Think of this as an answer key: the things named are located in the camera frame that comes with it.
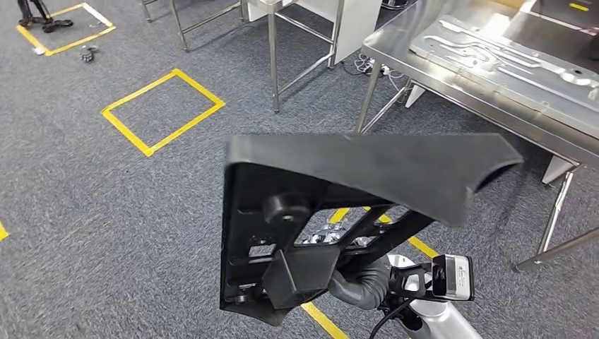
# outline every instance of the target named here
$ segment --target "steel table leg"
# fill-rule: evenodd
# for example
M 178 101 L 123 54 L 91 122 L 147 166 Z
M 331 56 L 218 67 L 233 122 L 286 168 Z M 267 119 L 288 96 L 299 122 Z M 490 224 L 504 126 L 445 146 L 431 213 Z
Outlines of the steel table leg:
M 362 108 L 360 109 L 360 115 L 357 118 L 354 133 L 360 133 L 362 130 L 362 125 L 364 124 L 364 120 L 366 119 L 366 113 L 368 113 L 370 101 L 372 100 L 372 93 L 374 93 L 374 89 L 376 87 L 376 81 L 379 79 L 381 67 L 381 62 L 378 60 L 374 60 L 374 65 L 372 65 L 372 73 L 370 74 L 370 81 L 368 82 L 368 89 L 366 89 L 366 96 L 364 97 L 364 101 L 362 102 Z
M 268 14 L 268 44 L 271 48 L 271 80 L 273 81 L 273 110 L 279 113 L 279 85 L 277 78 L 277 28 L 275 26 L 275 14 Z
M 539 244 L 539 248 L 537 249 L 537 254 L 547 251 L 547 248 L 549 247 L 549 241 L 551 241 L 553 229 L 557 223 L 559 213 L 562 211 L 562 205 L 564 204 L 564 199 L 566 198 L 566 194 L 570 188 L 570 183 L 572 183 L 572 175 L 572 172 L 567 172 L 566 176 L 564 177 L 564 182 L 562 182 L 562 187 L 559 189 L 559 194 L 557 194 L 557 198 L 553 204 L 551 216 L 549 217 L 549 223 L 543 232 L 543 237 L 541 239 L 541 243 Z
M 341 30 L 341 20 L 343 19 L 343 9 L 345 7 L 345 0 L 339 0 L 337 5 L 337 16 L 335 17 L 335 23 L 333 24 L 333 44 L 328 53 L 332 54 L 328 59 L 327 67 L 332 69 L 335 67 L 335 58 L 337 57 L 337 41 L 339 40 L 339 31 Z
M 404 96 L 406 90 L 408 90 L 407 86 L 403 86 L 402 88 L 400 88 L 399 91 L 397 92 L 397 94 L 395 94 L 391 98 L 391 100 L 389 100 L 389 102 L 387 102 L 387 105 L 384 105 L 383 108 L 381 108 L 381 110 L 379 111 L 379 113 L 376 113 L 376 115 L 372 118 L 372 120 L 368 121 L 368 124 L 366 124 L 366 126 L 364 126 L 364 128 L 360 131 L 360 133 L 368 132 L 374 126 L 374 124 L 376 124 L 387 113 L 387 111 L 389 111 L 391 106 L 393 106 L 393 104 L 395 104 L 397 102 L 397 100 L 399 100 L 400 97 Z
M 576 167 L 577 165 L 573 165 L 571 160 L 564 160 L 554 155 L 551 158 L 549 166 L 547 166 L 547 169 L 545 170 L 545 175 L 543 175 L 543 184 L 550 185 L 556 179 L 559 179 L 562 175 L 566 174 L 566 172 L 572 171 L 572 168 Z
M 514 266 L 514 268 L 518 272 L 530 270 L 531 268 L 537 267 L 540 264 L 546 262 L 547 260 L 553 259 L 562 253 L 566 253 L 566 252 L 568 252 L 572 249 L 575 249 L 576 247 L 578 247 L 586 242 L 589 242 L 592 239 L 598 238 L 598 237 L 599 237 L 599 227 L 581 235 L 580 237 L 574 238 L 574 239 L 567 241 L 561 245 L 558 245 L 558 246 L 550 249 L 549 251 L 542 252 L 541 254 L 537 254 L 536 256 L 534 256 L 528 260 L 522 261 L 521 263 L 516 264 Z
M 249 20 L 249 14 L 247 13 L 247 0 L 240 0 L 239 1 L 239 11 L 241 12 L 241 20 L 242 21 L 248 21 Z
M 539 247 L 537 249 L 537 255 L 530 259 L 527 259 L 521 263 L 516 264 L 514 266 L 514 268 L 516 270 L 518 270 L 518 271 L 527 270 L 536 265 L 540 265 L 545 260 L 551 259 L 562 252 L 572 249 L 575 246 L 578 246 L 579 244 L 582 244 L 583 242 L 586 242 L 589 239 L 596 237 L 596 235 L 595 236 L 589 235 L 589 234 L 593 234 L 593 231 L 591 231 L 581 237 L 575 238 L 573 240 L 570 240 L 569 242 L 565 242 L 559 246 L 556 246 L 550 250 L 547 250 L 547 249 L 549 249 L 549 242 L 551 241 L 551 236 L 553 235 L 553 230 L 555 229 L 555 225 L 557 223 L 557 218 L 559 217 L 559 213 L 562 211 L 562 205 L 564 204 L 564 199 L 566 198 L 566 195 L 568 193 L 568 189 L 570 187 L 570 183 L 572 182 L 573 175 L 574 175 L 574 173 L 572 171 L 570 171 L 570 172 L 567 172 L 566 176 L 564 177 L 564 181 L 562 182 L 562 187 L 559 189 L 559 193 L 557 194 L 557 197 L 555 199 L 553 209 L 551 210 L 551 216 L 549 217 L 549 222 L 547 224 L 547 227 L 545 228 L 545 231 L 543 232 L 541 242 L 539 243 Z
M 170 11 L 172 12 L 174 21 L 177 24 L 176 28 L 179 31 L 179 38 L 181 39 L 181 44 L 183 45 L 183 50 L 185 52 L 189 52 L 189 48 L 187 47 L 187 41 L 185 41 L 185 34 L 183 33 L 183 29 L 181 28 L 181 21 L 179 20 L 179 14 L 177 13 L 177 7 L 174 5 L 174 0 L 170 0 Z
M 143 14 L 146 16 L 146 21 L 151 23 L 152 18 L 150 17 L 150 12 L 148 11 L 148 5 L 146 4 L 146 0 L 141 0 L 141 8 L 143 9 Z

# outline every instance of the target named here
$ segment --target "black plastic part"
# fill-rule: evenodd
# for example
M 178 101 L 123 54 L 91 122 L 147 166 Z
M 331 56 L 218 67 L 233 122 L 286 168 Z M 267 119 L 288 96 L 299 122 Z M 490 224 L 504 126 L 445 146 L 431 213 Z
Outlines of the black plastic part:
M 47 23 L 42 26 L 42 30 L 44 33 L 52 33 L 57 28 L 60 27 L 71 27 L 73 25 L 73 21 L 71 20 L 53 20 L 51 23 Z
M 496 134 L 234 137 L 225 166 L 220 308 L 277 326 L 326 292 L 333 269 L 357 273 L 434 221 L 461 225 L 474 192 L 520 162 Z M 398 204 L 411 210 L 375 225 Z M 294 245 L 318 211 L 360 206 L 372 208 L 339 242 Z M 377 231 L 368 246 L 351 245 Z M 257 244 L 274 245 L 273 254 L 250 257 Z
M 336 246 L 277 251 L 263 276 L 264 289 L 274 308 L 296 307 L 326 290 L 339 252 Z
M 425 284 L 425 274 L 431 273 L 431 267 L 430 263 L 419 263 L 404 268 L 391 267 L 389 294 L 393 295 L 393 297 L 431 300 L 431 298 L 434 298 L 434 295 L 432 292 L 427 291 Z M 418 291 L 404 289 L 405 282 L 413 275 L 418 276 Z

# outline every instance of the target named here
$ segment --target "gray carpet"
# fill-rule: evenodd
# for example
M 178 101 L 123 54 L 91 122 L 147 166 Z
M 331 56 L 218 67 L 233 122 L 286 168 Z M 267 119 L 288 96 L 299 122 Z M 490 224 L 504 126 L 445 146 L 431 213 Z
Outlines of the gray carpet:
M 242 25 L 230 13 L 190 33 L 187 54 L 163 0 L 149 6 L 153 23 L 137 1 L 90 0 L 117 29 L 94 40 L 102 53 L 83 64 L 77 48 L 36 56 L 15 29 L 14 2 L 0 3 L 0 220 L 10 232 L 0 242 L 0 338 L 329 338 L 301 309 L 279 328 L 218 310 L 224 144 L 241 133 L 347 133 L 367 78 L 322 67 L 283 95 L 276 116 L 265 20 Z M 74 4 L 48 1 L 52 11 Z M 189 24 L 226 1 L 178 4 Z M 301 9 L 288 11 L 323 32 L 331 28 Z M 97 29 L 81 20 L 73 40 Z M 285 81 L 326 44 L 279 23 Z M 173 68 L 226 106 L 146 157 L 100 110 Z M 373 107 L 393 94 L 380 81 Z M 155 94 L 114 111 L 148 145 L 206 105 L 183 82 Z M 489 131 L 501 132 L 427 93 L 411 109 L 395 106 L 372 133 Z M 458 307 L 484 338 L 597 338 L 596 243 L 530 273 L 510 269 L 533 254 L 557 192 L 540 183 L 550 155 L 506 137 L 526 163 L 476 196 L 464 227 L 434 225 L 420 238 L 438 252 L 474 258 L 478 298 Z M 555 241 L 596 227 L 598 202 L 599 173 L 583 168 Z M 427 260 L 409 244 L 398 251 Z M 315 304 L 350 338 L 367 337 L 381 316 L 328 295 Z M 394 323 L 379 336 L 405 337 Z

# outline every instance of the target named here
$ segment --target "yellow tape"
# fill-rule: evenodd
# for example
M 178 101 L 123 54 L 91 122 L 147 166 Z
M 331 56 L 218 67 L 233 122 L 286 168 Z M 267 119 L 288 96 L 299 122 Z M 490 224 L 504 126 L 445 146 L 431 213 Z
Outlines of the yellow tape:
M 57 54 L 57 53 L 60 53 L 60 52 L 64 52 L 64 51 L 66 51 L 69 48 L 73 48 L 75 46 L 83 44 L 84 42 L 88 42 L 90 40 L 94 40 L 96 37 L 99 37 L 99 36 L 102 36 L 102 35 L 104 35 L 106 33 L 112 32 L 116 28 L 117 28 L 116 26 L 108 27 L 107 29 L 103 30 L 102 32 L 96 33 L 94 35 L 90 35 L 89 37 L 84 37 L 81 40 L 77 40 L 77 41 L 72 42 L 72 43 L 70 43 L 68 45 L 65 45 L 63 47 L 59 47 L 59 48 L 53 49 L 52 51 L 47 51 L 47 52 L 44 53 L 44 55 L 46 57 L 49 57 L 51 55 L 54 55 L 54 54 Z
M 302 308 L 333 338 L 349 339 L 349 337 L 335 325 L 324 313 L 314 306 L 311 302 L 302 304 Z
M 128 129 L 127 126 L 125 126 L 120 120 L 118 120 L 110 112 L 110 109 L 104 108 L 101 113 L 104 116 L 104 118 L 106 118 L 106 120 L 110 121 L 110 123 L 116 129 L 118 129 L 119 132 L 123 133 L 125 138 L 127 138 L 129 141 L 131 141 L 132 144 L 134 144 L 137 148 L 139 148 L 139 150 L 143 154 L 145 154 L 149 157 L 150 155 L 152 155 L 152 153 L 154 153 L 152 150 L 150 150 L 148 145 L 146 145 L 140 138 L 138 138 L 133 132 L 131 132 L 131 130 Z
M 122 99 L 118 99 L 117 101 L 113 102 L 112 104 L 106 106 L 105 109 L 114 109 L 117 106 L 120 106 L 120 105 L 124 104 L 125 102 L 128 102 L 129 100 L 131 100 L 135 97 L 138 97 L 138 96 L 144 94 L 145 92 L 148 92 L 152 88 L 158 86 L 161 83 L 164 83 L 165 81 L 171 79 L 174 76 L 175 76 L 175 74 L 173 72 L 168 73 L 166 76 L 163 76 L 162 78 L 159 78 L 156 81 L 153 81 L 152 83 L 149 83 L 149 84 L 143 86 L 142 88 L 136 90 L 135 92 L 131 93 L 130 95 L 127 95 L 126 97 L 123 97 Z
M 113 26 L 113 24 L 110 21 L 108 21 L 108 19 L 106 19 L 102 14 L 100 14 L 100 12 L 93 9 L 92 6 L 90 6 L 84 2 L 81 4 L 81 7 L 83 7 L 89 14 L 93 15 L 98 21 L 100 21 L 107 27 Z
M 59 16 L 61 14 L 65 14 L 70 11 L 75 11 L 77 8 L 81 8 L 84 5 L 87 5 L 87 4 L 85 2 L 82 2 L 81 4 L 76 4 L 75 6 L 71 6 L 71 7 L 65 8 L 65 9 L 61 9 L 60 11 L 54 12 L 54 13 L 50 14 L 50 16 L 54 17 L 54 16 Z
M 152 88 L 158 86 L 161 83 L 164 83 L 165 81 L 167 81 L 175 76 L 180 77 L 183 81 L 188 83 L 191 87 L 198 90 L 200 93 L 202 93 L 208 99 L 210 99 L 210 101 L 214 102 L 214 105 L 212 107 L 210 107 L 209 109 L 207 109 L 206 111 L 204 111 L 203 113 L 201 113 L 200 115 L 198 115 L 197 117 L 193 118 L 190 122 L 186 123 L 181 128 L 179 128 L 176 131 L 169 134 L 169 136 L 167 136 L 166 138 L 162 139 L 161 141 L 158 141 L 155 145 L 148 146 L 138 136 L 136 136 L 129 128 L 127 128 L 127 126 L 125 126 L 122 122 L 120 122 L 118 120 L 118 118 L 116 118 L 110 112 L 110 110 L 124 104 L 125 102 L 128 102 L 129 100 L 131 100 L 135 97 L 138 97 L 139 95 L 142 95 L 142 94 L 148 92 Z M 225 102 L 223 102 L 216 95 L 212 94 L 209 90 L 205 89 L 202 85 L 200 85 L 194 79 L 190 78 L 187 74 L 183 73 L 180 69 L 173 69 L 170 73 L 163 76 L 162 78 L 159 78 L 156 81 L 153 81 L 152 83 L 144 86 L 143 88 L 131 93 L 130 95 L 127 95 L 126 97 L 123 97 L 122 99 L 119 99 L 119 100 L 113 102 L 112 104 L 106 106 L 106 108 L 104 108 L 101 113 L 108 121 L 110 121 L 110 123 L 117 130 L 119 130 L 121 133 L 123 133 L 123 135 L 129 141 L 131 141 L 131 143 L 133 143 L 143 154 L 145 154 L 146 156 L 149 157 L 152 154 L 154 154 L 155 151 L 161 149 L 164 145 L 173 141 L 176 137 L 180 136 L 181 134 L 183 134 L 185 131 L 187 131 L 191 127 L 195 126 L 200 121 L 209 117 L 212 113 L 218 111 L 223 106 L 225 106 Z
M 47 49 L 39 40 L 37 40 L 31 33 L 29 33 L 29 31 L 24 28 L 21 25 L 17 25 L 17 30 L 19 31 L 19 33 L 25 37 L 25 39 L 27 39 L 27 41 L 29 41 L 30 44 L 32 44 L 34 47 L 41 49 L 44 52 L 44 55 L 46 57 L 50 57 L 51 55 L 60 53 L 60 52 L 64 52 L 67 49 L 70 49 L 72 47 L 78 46 L 80 44 L 83 44 L 85 42 L 88 42 L 90 40 L 95 39 L 96 37 L 102 36 L 106 33 L 112 32 L 114 29 L 116 29 L 117 27 L 114 26 L 110 21 L 108 21 L 108 19 L 106 19 L 102 14 L 100 14 L 98 11 L 96 11 L 95 9 L 93 9 L 90 5 L 88 5 L 87 3 L 83 2 L 81 4 L 75 5 L 75 6 L 71 6 L 69 8 L 65 8 L 63 10 L 57 11 L 56 13 L 52 13 L 51 16 L 59 16 L 61 14 L 65 14 L 67 12 L 70 11 L 74 11 L 78 8 L 83 8 L 85 9 L 89 14 L 91 14 L 92 16 L 94 16 L 96 19 L 98 19 L 101 23 L 105 24 L 107 26 L 107 28 L 105 30 L 103 30 L 102 32 L 96 33 L 94 35 L 90 35 L 89 37 L 84 37 L 83 39 L 77 40 L 75 42 L 72 42 L 70 44 L 67 44 L 63 47 L 59 47 L 53 50 L 49 50 Z
M 343 217 L 350 211 L 349 208 L 338 208 L 333 215 L 328 219 L 329 224 L 336 224 L 337 222 L 341 222 Z
M 428 245 L 426 245 L 424 242 L 422 242 L 422 240 L 418 239 L 417 237 L 409 238 L 408 242 L 430 258 L 434 258 L 435 256 L 439 255 L 435 250 L 431 249 Z
M 0 222 L 0 241 L 8 236 L 8 232 L 2 226 L 2 222 Z
M 370 207 L 365 206 L 364 207 L 365 210 L 370 210 Z M 390 217 L 386 216 L 386 215 L 381 215 L 381 217 L 379 218 L 380 222 L 384 222 L 386 224 L 390 223 L 392 220 Z M 422 253 L 426 254 L 428 257 L 430 258 L 434 258 L 435 256 L 438 256 L 439 254 L 431 249 L 427 244 L 425 244 L 422 240 L 418 239 L 417 237 L 411 237 L 408 239 L 408 242 L 410 244 L 412 244 L 412 246 L 416 247 L 417 249 L 419 249 Z
M 588 12 L 588 8 L 586 8 L 585 6 L 579 5 L 579 4 L 574 4 L 574 3 L 571 3 L 571 4 L 570 4 L 570 7 L 572 7 L 572 8 L 576 8 L 576 9 L 579 9 L 579 10 L 581 10 L 581 11 Z
M 17 25 L 17 31 L 23 37 L 25 37 L 25 39 L 27 39 L 27 41 L 30 44 L 32 44 L 35 48 L 41 49 L 42 51 L 44 51 L 44 54 L 46 54 L 48 52 L 48 49 L 40 41 L 38 41 L 33 35 L 31 35 L 31 33 L 29 33 L 29 31 L 27 29 L 25 29 L 23 26 Z

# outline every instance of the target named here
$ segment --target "tripod base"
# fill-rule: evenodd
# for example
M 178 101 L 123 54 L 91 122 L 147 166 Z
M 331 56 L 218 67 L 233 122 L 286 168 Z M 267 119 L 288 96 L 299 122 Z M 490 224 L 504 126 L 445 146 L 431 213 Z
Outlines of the tripod base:
M 19 20 L 19 25 L 26 28 L 32 24 L 41 24 L 45 33 L 52 33 L 57 28 L 71 27 L 73 25 L 73 21 L 71 20 L 54 20 L 50 16 L 46 5 L 41 0 L 32 0 L 32 2 L 37 7 L 41 16 L 33 16 L 27 0 L 19 0 L 18 5 L 23 14 L 23 19 Z
M 52 33 L 57 28 L 60 27 L 71 27 L 73 25 L 73 21 L 71 20 L 53 20 L 51 23 L 47 23 L 42 26 L 44 33 Z

